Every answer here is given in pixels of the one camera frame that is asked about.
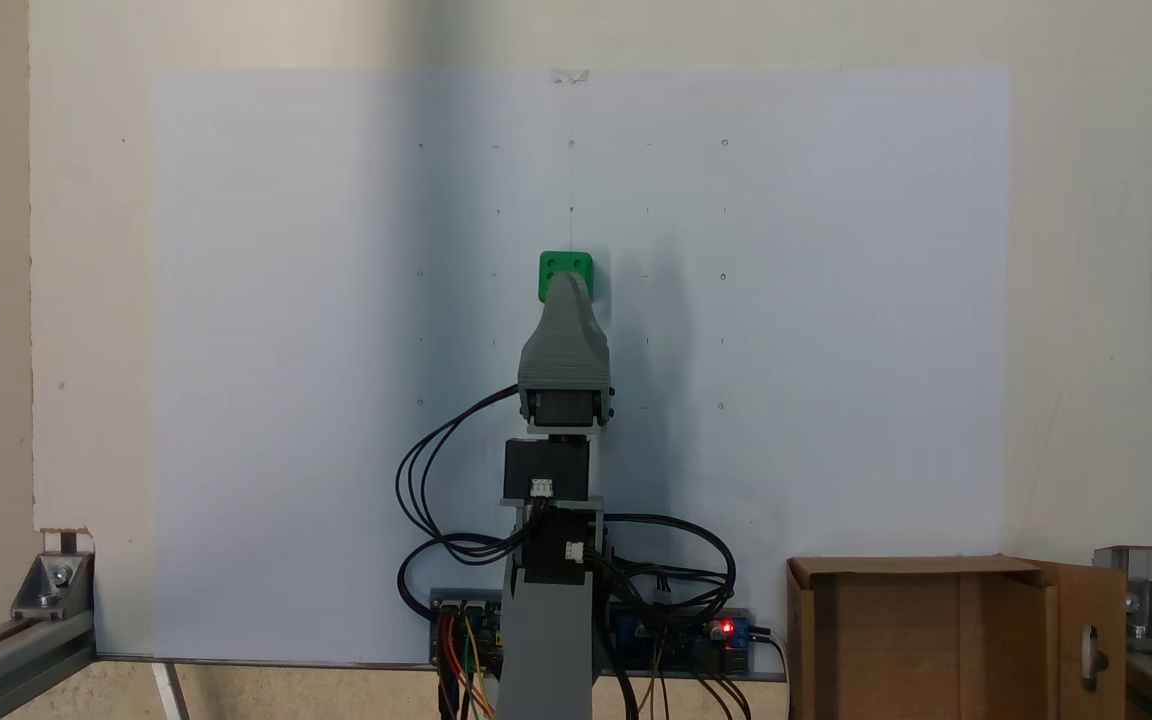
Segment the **grey movable gripper finger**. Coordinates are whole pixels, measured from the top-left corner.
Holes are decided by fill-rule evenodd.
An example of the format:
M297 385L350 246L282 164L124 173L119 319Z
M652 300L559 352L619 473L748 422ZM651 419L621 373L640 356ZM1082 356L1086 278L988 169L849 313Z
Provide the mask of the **grey movable gripper finger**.
M611 351L584 278L550 278L541 316L518 361L518 391L611 389Z

